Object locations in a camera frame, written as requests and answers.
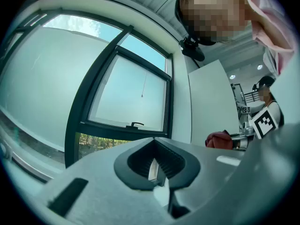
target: red cloth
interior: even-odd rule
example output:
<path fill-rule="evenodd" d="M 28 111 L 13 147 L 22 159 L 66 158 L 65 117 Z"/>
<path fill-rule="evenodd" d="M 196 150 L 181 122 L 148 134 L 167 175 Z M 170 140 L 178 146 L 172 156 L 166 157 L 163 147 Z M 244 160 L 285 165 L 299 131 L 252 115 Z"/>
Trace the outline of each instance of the red cloth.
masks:
<path fill-rule="evenodd" d="M 229 135 L 229 133 L 224 130 L 223 132 L 215 132 L 209 134 L 206 141 L 205 146 L 208 148 L 219 148 L 219 149 L 233 149 L 233 141 Z"/>

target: ceiling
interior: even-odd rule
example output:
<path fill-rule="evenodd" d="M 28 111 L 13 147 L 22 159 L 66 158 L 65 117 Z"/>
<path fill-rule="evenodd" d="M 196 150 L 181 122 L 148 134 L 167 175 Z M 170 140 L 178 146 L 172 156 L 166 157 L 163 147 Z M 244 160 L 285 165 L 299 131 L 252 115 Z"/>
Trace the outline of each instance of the ceiling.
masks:
<path fill-rule="evenodd" d="M 183 26 L 177 21 L 174 15 L 176 0 L 114 0 L 132 7 L 147 16 L 155 13 L 156 17 L 151 17 L 158 24 L 163 26 L 177 40 L 181 40 L 187 35 Z M 230 44 L 217 43 L 213 46 L 200 46 L 205 60 L 199 65 L 206 65 L 217 59 L 220 60 L 226 72 L 248 65 L 263 63 L 264 48 L 252 40 L 252 27 L 249 24 L 242 32 L 232 37 Z"/>

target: white door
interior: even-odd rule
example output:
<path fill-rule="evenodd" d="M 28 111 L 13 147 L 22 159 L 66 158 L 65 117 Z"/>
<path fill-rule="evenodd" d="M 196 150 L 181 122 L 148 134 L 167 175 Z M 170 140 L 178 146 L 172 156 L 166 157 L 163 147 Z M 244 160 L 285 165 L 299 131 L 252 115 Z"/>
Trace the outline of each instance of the white door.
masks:
<path fill-rule="evenodd" d="M 219 60 L 189 74 L 192 98 L 192 144 L 205 146 L 210 133 L 240 131 L 233 91 Z"/>

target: sky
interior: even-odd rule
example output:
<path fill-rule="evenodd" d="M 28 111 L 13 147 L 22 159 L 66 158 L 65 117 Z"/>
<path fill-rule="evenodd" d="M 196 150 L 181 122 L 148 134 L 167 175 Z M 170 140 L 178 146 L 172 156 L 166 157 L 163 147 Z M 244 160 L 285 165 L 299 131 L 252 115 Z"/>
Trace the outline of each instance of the sky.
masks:
<path fill-rule="evenodd" d="M 72 15 L 59 15 L 44 27 L 82 32 L 108 42 L 121 33 L 105 23 Z M 129 35 L 121 46 L 165 69 L 165 57 L 134 36 Z M 101 95 L 97 117 L 129 124 L 141 122 L 160 130 L 165 82 L 147 73 L 133 62 L 119 58 Z"/>

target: window frame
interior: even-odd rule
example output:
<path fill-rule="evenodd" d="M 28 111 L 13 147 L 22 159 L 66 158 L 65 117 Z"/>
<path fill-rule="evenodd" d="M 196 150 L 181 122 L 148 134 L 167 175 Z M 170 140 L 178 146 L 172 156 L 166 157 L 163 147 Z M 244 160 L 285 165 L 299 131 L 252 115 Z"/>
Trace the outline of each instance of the window frame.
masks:
<path fill-rule="evenodd" d="M 33 32 L 35 32 L 38 27 L 43 26 L 53 18 L 59 15 L 73 15 L 73 16 L 81 16 L 89 19 L 93 19 L 102 23 L 106 23 L 110 26 L 121 29 L 122 32 L 117 35 L 102 52 L 99 52 L 98 57 L 95 59 L 91 67 L 89 68 L 87 74 L 82 80 L 79 89 L 76 93 L 76 96 L 73 100 L 73 104 L 69 113 L 69 118 L 67 121 L 67 128 L 65 134 L 65 166 L 68 168 L 73 163 L 78 161 L 79 159 L 79 133 L 84 133 L 87 135 L 119 139 L 119 140 L 137 140 L 145 137 L 159 136 L 159 137 L 167 137 L 171 138 L 172 136 L 172 124 L 173 124 L 173 55 L 167 53 L 160 46 L 155 44 L 152 40 L 134 30 L 132 25 L 125 25 L 113 19 L 103 17 L 100 15 L 75 11 L 75 10 L 66 10 L 66 9 L 54 9 L 54 10 L 37 10 L 36 12 L 29 15 L 23 22 L 19 24 L 19 26 L 7 37 L 5 41 L 3 41 L 1 46 L 1 56 L 5 53 L 6 49 L 10 44 L 10 40 L 14 37 L 16 33 L 23 32 L 20 38 L 15 42 L 15 44 L 11 47 L 7 55 L 4 59 L 0 61 L 0 74 L 1 76 L 4 74 L 5 65 L 8 63 L 11 55 L 17 50 L 18 46 L 24 42 Z M 162 54 L 166 58 L 166 69 L 167 71 L 162 71 L 158 67 L 154 66 L 150 62 L 145 59 L 139 57 L 135 53 L 120 47 L 121 43 L 127 38 L 127 36 L 131 34 L 142 42 L 146 43 L 153 49 L 155 49 L 158 53 Z M 162 132 L 157 131 L 147 131 L 147 130 L 138 130 L 132 129 L 129 131 L 128 128 L 115 127 L 111 125 L 100 125 L 99 123 L 95 124 L 95 122 L 88 121 L 87 115 L 89 114 L 89 110 L 91 103 L 93 102 L 93 98 L 97 92 L 94 85 L 96 79 L 100 84 L 103 75 L 105 74 L 106 69 L 109 67 L 109 64 L 114 56 L 118 55 L 124 56 L 126 59 L 129 59 L 136 63 L 137 65 L 148 69 L 150 72 L 158 75 L 164 80 L 168 80 L 167 88 L 166 88 L 166 98 L 165 98 L 165 118 L 164 118 L 164 130 Z"/>

